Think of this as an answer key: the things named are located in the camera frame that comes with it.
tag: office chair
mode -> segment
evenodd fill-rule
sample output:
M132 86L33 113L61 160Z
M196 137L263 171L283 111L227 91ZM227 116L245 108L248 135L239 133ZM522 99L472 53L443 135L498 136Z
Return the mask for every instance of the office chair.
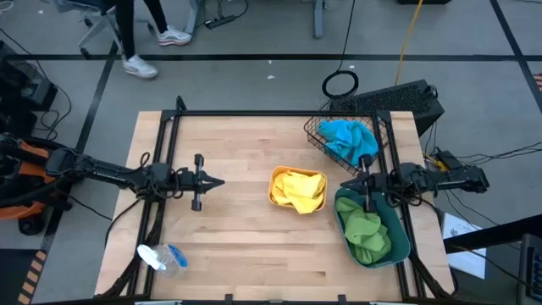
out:
M92 38L98 35L104 29L107 29L113 36L114 42L119 50L122 50L120 43L120 34L117 31L117 22L115 19L115 7L107 0L52 0L59 13L66 13L72 10L81 11L85 25L90 28L88 32L81 38L77 46L81 54L85 58L89 58L90 54L83 47ZM137 19L135 22L147 23L148 30L154 34L154 27L147 19Z

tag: yellow cable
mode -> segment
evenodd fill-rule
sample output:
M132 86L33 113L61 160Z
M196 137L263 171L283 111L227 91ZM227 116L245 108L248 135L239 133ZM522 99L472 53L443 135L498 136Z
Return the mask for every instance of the yellow cable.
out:
M448 169L448 167L446 167L446 165L442 161L435 160L426 154L424 154L423 157L442 172L446 172L450 170Z
M420 12L420 8L422 8L423 0L420 0L418 3L418 7L416 8L416 12L414 12L414 18L412 18L412 22L410 23L410 28L408 29L408 33L406 34L405 42L403 42L403 47L401 48L401 56L399 57L399 69L397 70L397 77L395 78L395 85L399 83L399 78L401 77L401 69L403 67L403 56L405 55L405 50L408 46L408 41L410 40L410 35L412 34L412 30L414 29L414 24L416 23L416 19L418 18L418 14Z

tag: person's leg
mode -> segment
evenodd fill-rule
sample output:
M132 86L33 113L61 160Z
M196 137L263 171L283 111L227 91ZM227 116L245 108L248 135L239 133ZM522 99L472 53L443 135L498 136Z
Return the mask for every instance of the person's leg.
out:
M126 59L136 55L134 45L134 1L115 0L117 25L119 25L122 48Z
M158 73L156 68L136 55L136 46L134 44L134 0L114 0L114 3L124 51L122 61L124 71L144 79L153 78Z
M149 12L151 12L154 23L156 23L156 27L158 28L158 32L163 34L168 30L168 23L166 22L166 16L163 14L160 0L145 0L145 4L149 8Z
M145 4L151 12L152 18L158 28L158 44L160 46L169 45L184 45L190 42L192 36L183 31L176 30L173 26L168 25L166 17L163 14L162 4L160 0L145 0Z

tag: clear plastic bottle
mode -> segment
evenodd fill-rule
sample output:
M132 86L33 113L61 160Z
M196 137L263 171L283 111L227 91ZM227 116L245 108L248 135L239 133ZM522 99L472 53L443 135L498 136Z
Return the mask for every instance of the clear plastic bottle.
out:
M163 243L154 247L139 245L137 253L145 263L168 277L181 275L188 268L185 256L172 244Z

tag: wire basket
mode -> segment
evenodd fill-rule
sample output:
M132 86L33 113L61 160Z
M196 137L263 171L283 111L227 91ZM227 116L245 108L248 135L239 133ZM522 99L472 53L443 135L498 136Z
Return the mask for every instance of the wire basket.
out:
M325 110L329 107L330 102L326 103L322 110ZM349 173L352 175L357 175L361 169L360 166L354 166L352 164L352 156L349 156L348 158L342 158L337 153L333 152L332 150L328 149L325 145L328 142L322 135L318 133L318 127L320 124L322 124L323 121L333 121L337 119L343 119L348 121L358 121L364 124L374 135L374 124L373 124L373 118L375 118L375 115L372 114L353 114L352 111L350 111L351 107L355 107L352 105L344 104L345 111L344 115L330 115L330 116L313 116L311 117L308 122L305 123L304 129L307 133L307 139L308 141L313 144L317 149L328 155L332 160L334 160L338 165L340 165L342 168L346 169ZM382 142L379 144L379 147L387 147L388 146L388 135L385 129L385 122L380 120L379 121L379 128L380 128L380 135Z

